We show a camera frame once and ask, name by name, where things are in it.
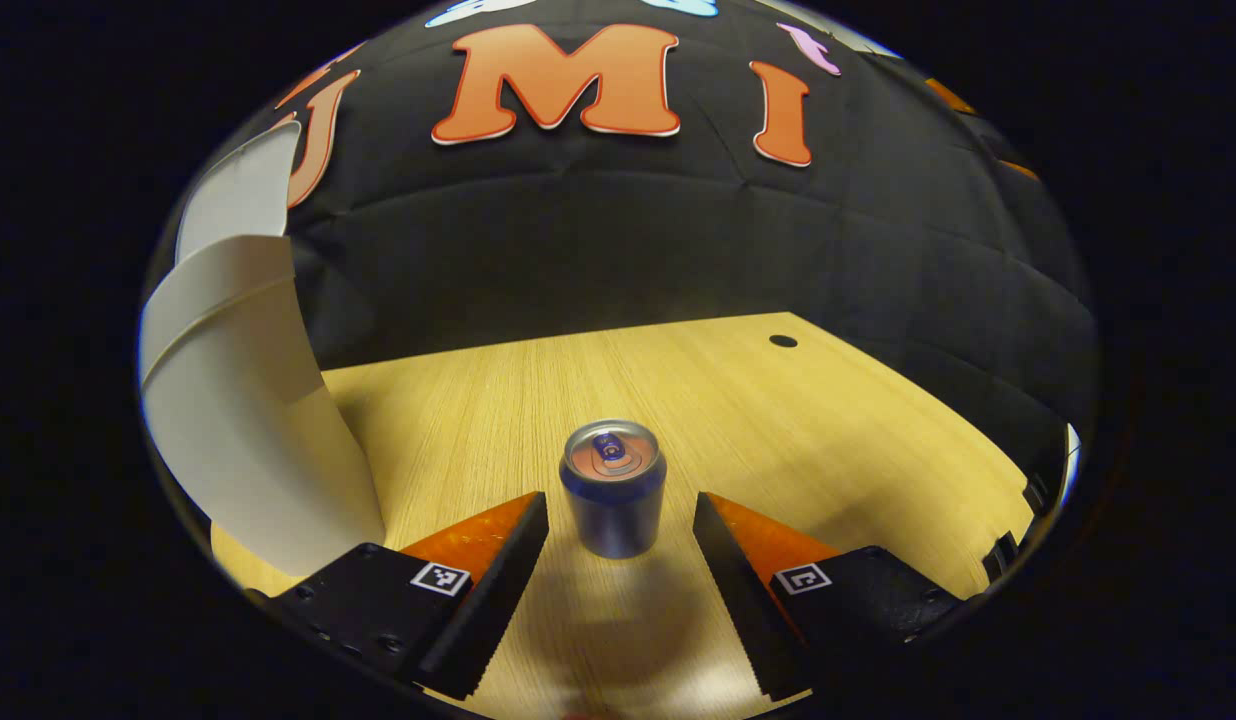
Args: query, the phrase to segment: black fabric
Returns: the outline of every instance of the black fabric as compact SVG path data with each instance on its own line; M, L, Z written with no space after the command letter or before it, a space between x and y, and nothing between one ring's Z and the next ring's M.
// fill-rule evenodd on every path
M363 70L344 94L324 179L289 212L321 368L790 310L918 383L1022 468L1062 424L1088 438L1098 333L1043 184L1001 163L988 121L952 111L906 61L807 28L842 69L829 77L775 27L800 20L755 2L718 5L701 19L637 1L536 0L423 28L439 5L274 110L288 91L278 88L206 168L290 110L307 120L315 91ZM608 23L672 32L667 101L681 131L590 131L578 112L595 86L543 131L504 88L517 112L508 135L431 142L464 68L450 44L508 23L536 23L565 51ZM749 61L810 86L810 167L751 147L764 99ZM152 283L169 269L180 212Z

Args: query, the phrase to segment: aluminum can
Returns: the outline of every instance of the aluminum can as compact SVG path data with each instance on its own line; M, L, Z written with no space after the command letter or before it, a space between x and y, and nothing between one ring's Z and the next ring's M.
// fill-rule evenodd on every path
M564 443L560 482L578 536L601 557L633 557L653 547L662 514L667 459L658 438L632 420L582 425Z

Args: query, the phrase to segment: wooden table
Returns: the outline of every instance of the wooden table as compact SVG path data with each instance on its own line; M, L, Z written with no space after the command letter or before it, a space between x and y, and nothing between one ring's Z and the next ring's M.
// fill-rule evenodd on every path
M784 348L769 336L798 341ZM714 492L842 551L879 543L957 597L1022 537L1025 478L989 438L897 373L790 314L646 325L325 373L368 456L386 543L545 492L551 530L476 694L498 719L735 719L761 697L692 534ZM667 456L662 530L637 559L578 542L564 440L601 417L653 429ZM293 578L213 530L240 584Z

